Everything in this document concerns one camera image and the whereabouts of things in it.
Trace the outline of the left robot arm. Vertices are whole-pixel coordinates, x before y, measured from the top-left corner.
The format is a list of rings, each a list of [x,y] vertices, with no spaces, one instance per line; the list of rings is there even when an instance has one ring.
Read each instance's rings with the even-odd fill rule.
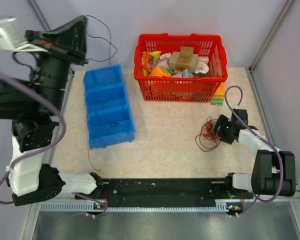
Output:
[[[88,19],[81,15],[50,31],[18,30],[16,18],[0,17],[0,49],[29,53],[35,59],[27,80],[0,72],[0,119],[11,120],[12,159],[1,184],[11,203],[24,206],[60,194],[94,201],[104,191],[95,173],[70,174],[44,162],[45,153],[66,133],[61,114],[71,65],[85,65]]]

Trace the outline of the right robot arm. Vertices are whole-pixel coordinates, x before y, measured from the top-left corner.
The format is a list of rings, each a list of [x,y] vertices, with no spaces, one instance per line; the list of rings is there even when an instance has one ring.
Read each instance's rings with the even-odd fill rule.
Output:
[[[274,196],[279,187],[279,196],[295,195],[296,166],[292,152],[273,149],[256,127],[247,129],[235,116],[229,119],[221,114],[210,133],[217,134],[221,141],[230,145],[237,141],[255,157],[252,173],[230,174],[231,180],[223,185],[227,197],[235,198],[242,190],[256,195]]]

